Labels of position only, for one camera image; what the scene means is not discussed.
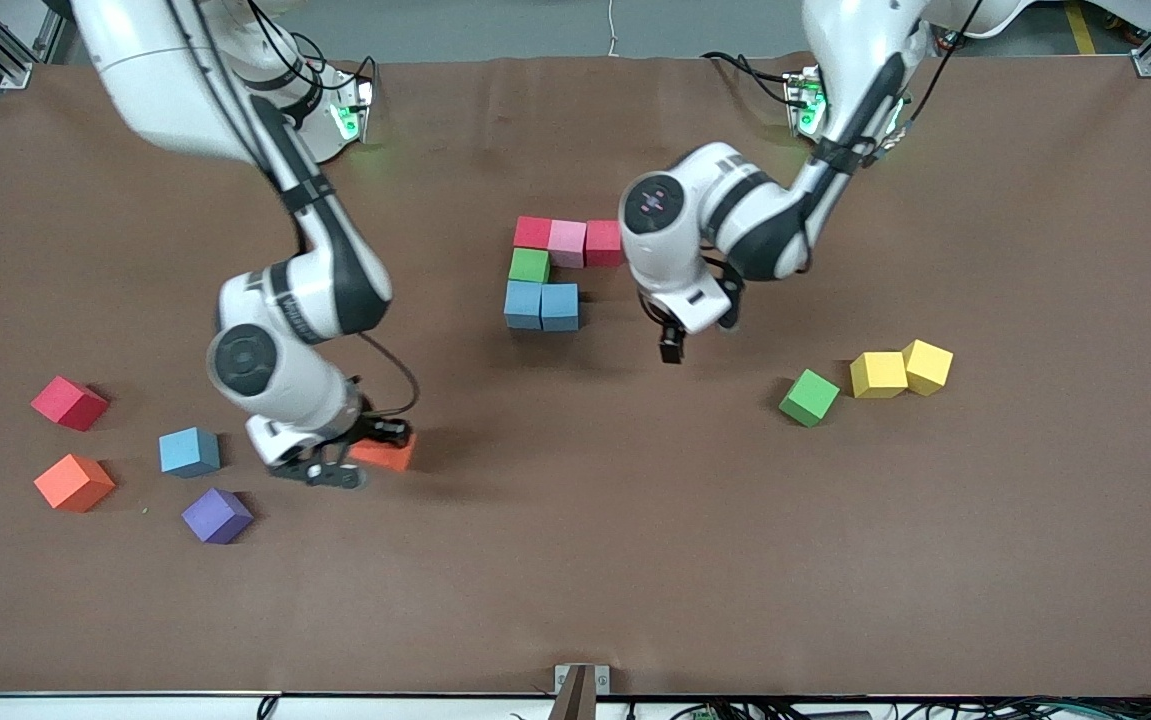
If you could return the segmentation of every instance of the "wooden block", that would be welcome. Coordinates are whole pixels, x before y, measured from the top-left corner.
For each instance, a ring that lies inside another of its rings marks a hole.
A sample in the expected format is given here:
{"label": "wooden block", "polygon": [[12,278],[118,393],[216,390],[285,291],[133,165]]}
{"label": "wooden block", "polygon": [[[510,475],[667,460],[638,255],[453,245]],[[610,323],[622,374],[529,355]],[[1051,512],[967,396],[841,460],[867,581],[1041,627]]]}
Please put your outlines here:
{"label": "wooden block", "polygon": [[183,511],[183,521],[200,542],[228,544],[256,520],[236,495],[211,488]]}
{"label": "wooden block", "polygon": [[841,392],[840,388],[823,380],[811,370],[805,370],[802,377],[798,378],[788,389],[788,393],[784,396],[780,411],[805,427],[814,428],[820,423],[820,420],[823,420],[828,407],[832,406],[832,401],[836,400],[839,392]]}
{"label": "wooden block", "polygon": [[539,283],[509,281],[503,296],[503,322],[517,331],[538,331],[539,292],[543,288]]}
{"label": "wooden block", "polygon": [[64,455],[32,484],[51,507],[69,512],[91,510],[115,488],[99,462],[77,455]]}
{"label": "wooden block", "polygon": [[548,255],[557,268],[584,268],[584,223],[554,220],[548,232]]}
{"label": "wooden block", "polygon": [[158,452],[162,457],[162,472],[178,478],[196,478],[219,469],[219,437],[201,428],[158,438]]}
{"label": "wooden block", "polygon": [[89,430],[96,420],[108,409],[108,401],[90,391],[90,388],[55,375],[31,404],[51,423],[75,430]]}
{"label": "wooden block", "polygon": [[950,367],[953,354],[931,343],[914,340],[901,352],[904,372],[908,375],[908,388],[913,392],[927,396],[940,391],[950,382]]}
{"label": "wooden block", "polygon": [[512,231],[512,246],[531,250],[548,250],[548,233],[552,227],[549,219],[529,219],[521,215]]}
{"label": "wooden block", "polygon": [[895,397],[908,388],[904,355],[899,352],[866,352],[849,365],[855,397]]}
{"label": "wooden block", "polygon": [[411,465],[411,455],[416,452],[416,434],[412,432],[405,447],[394,447],[383,442],[364,439],[352,443],[348,449],[348,457],[357,462],[378,465],[380,468],[388,468],[397,473],[405,473]]}
{"label": "wooden block", "polygon": [[514,247],[512,265],[508,267],[510,281],[548,282],[548,251]]}
{"label": "wooden block", "polygon": [[576,283],[540,286],[539,322],[544,332],[569,334],[579,329],[579,286]]}
{"label": "wooden block", "polygon": [[619,220],[589,220],[584,237],[584,265],[615,268],[624,263]]}

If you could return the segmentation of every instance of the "gray floor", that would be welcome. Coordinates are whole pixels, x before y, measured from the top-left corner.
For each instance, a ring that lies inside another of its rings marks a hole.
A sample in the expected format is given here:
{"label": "gray floor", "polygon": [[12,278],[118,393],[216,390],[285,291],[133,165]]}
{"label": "gray floor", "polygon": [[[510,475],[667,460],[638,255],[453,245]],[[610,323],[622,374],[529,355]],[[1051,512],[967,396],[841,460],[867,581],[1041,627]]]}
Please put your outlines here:
{"label": "gray floor", "polygon": [[[616,54],[626,58],[693,58],[709,49],[768,58],[807,45],[800,5],[790,0],[612,1]],[[607,0],[314,0],[281,22],[313,37],[329,56],[411,63],[605,55],[611,40],[607,10]],[[1102,28],[1099,8],[1083,5],[1083,14],[1096,51],[1129,49]],[[967,55],[1075,53],[1064,3],[1035,5],[999,37],[963,49]],[[79,45],[68,56],[86,61]]]}

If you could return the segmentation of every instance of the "white robot link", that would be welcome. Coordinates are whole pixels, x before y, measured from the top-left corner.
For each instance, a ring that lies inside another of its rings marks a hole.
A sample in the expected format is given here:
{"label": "white robot link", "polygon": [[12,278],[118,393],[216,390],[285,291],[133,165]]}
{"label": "white robot link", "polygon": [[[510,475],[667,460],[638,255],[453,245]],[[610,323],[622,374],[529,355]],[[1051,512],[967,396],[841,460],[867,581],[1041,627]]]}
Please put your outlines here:
{"label": "white robot link", "polygon": [[[620,199],[624,252],[645,313],[663,328],[665,363],[681,362],[686,334],[735,327],[745,281],[811,269],[820,229],[851,176],[907,129],[897,131],[895,122],[930,44],[922,22],[930,3],[803,0],[818,67],[788,78],[786,101],[790,122],[816,147],[791,186],[722,141],[630,184]],[[942,15],[967,18],[980,1],[935,3]],[[725,258],[703,255],[709,245]]]}
{"label": "white robot link", "polygon": [[[277,191],[295,223],[299,252],[223,284],[209,378],[251,414],[247,434],[274,475],[360,487],[365,474],[346,460],[346,446],[363,438],[403,446],[410,424],[374,411],[356,381],[311,346],[342,334],[366,338],[364,332],[387,312],[392,289],[320,173],[314,151],[296,132],[305,124],[268,97],[252,95],[250,78],[223,61],[223,54],[242,47],[268,51],[247,44],[249,37],[233,37],[236,24],[211,29],[208,20],[238,17],[243,6],[237,0],[75,0],[73,14],[128,127],[165,150],[254,164]],[[247,58],[242,67],[266,64]],[[291,61],[296,66],[302,68],[302,59]]]}

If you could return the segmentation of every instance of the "black circular joint cap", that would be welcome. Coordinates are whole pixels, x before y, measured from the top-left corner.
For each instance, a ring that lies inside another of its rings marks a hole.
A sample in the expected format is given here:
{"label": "black circular joint cap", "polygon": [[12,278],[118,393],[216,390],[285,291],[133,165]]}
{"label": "black circular joint cap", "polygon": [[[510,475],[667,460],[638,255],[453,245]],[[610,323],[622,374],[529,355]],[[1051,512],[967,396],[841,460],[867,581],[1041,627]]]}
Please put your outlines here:
{"label": "black circular joint cap", "polygon": [[676,177],[645,178],[624,197],[624,224],[634,233],[662,231],[681,215],[685,196]]}
{"label": "black circular joint cap", "polygon": [[259,325],[233,325],[215,343],[215,377],[237,395],[254,397],[277,368],[277,343]]}

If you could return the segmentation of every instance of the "yellow cube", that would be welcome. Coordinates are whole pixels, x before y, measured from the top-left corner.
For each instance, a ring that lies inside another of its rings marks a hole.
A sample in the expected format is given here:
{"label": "yellow cube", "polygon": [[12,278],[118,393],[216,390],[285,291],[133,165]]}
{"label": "yellow cube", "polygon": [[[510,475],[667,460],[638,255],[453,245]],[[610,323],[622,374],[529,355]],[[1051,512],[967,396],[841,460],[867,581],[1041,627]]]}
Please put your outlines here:
{"label": "yellow cube", "polygon": [[918,395],[932,395],[950,382],[953,354],[931,343],[914,340],[904,348],[904,372],[908,373],[908,388]]}
{"label": "yellow cube", "polygon": [[895,397],[908,388],[904,355],[899,352],[866,352],[849,365],[849,383],[855,397]]}

